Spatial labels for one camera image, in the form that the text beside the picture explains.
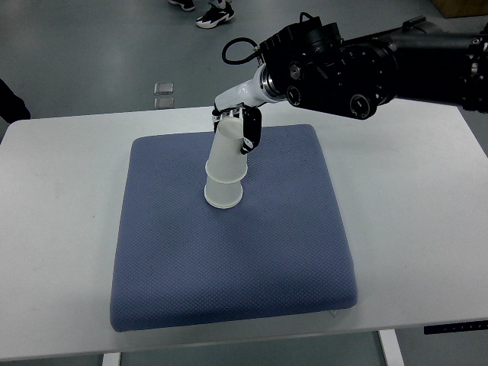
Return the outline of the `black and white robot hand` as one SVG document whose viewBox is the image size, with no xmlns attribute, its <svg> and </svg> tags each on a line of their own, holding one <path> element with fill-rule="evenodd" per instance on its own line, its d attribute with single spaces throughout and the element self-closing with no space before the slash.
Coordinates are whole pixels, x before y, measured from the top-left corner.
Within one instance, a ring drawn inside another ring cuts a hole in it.
<svg viewBox="0 0 488 366">
<path fill-rule="evenodd" d="M 258 109 L 263 104 L 278 103 L 286 99 L 272 81 L 266 64 L 258 67 L 252 79 L 232 87 L 216 96 L 212 111 L 213 130 L 230 112 L 237 111 L 243 120 L 243 143 L 240 153 L 246 155 L 260 143 L 262 114 Z"/>
</svg>

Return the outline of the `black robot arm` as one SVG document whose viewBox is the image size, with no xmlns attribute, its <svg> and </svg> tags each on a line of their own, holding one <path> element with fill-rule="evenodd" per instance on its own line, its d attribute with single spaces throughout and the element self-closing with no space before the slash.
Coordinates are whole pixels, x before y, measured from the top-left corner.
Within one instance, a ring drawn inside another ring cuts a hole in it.
<svg viewBox="0 0 488 366">
<path fill-rule="evenodd" d="M 344 40 L 336 24 L 304 13 L 254 55 L 258 71 L 216 97 L 216 114 L 287 101 L 364 120 L 395 98 L 487 110 L 487 35 L 446 32 L 423 17 Z"/>
</svg>

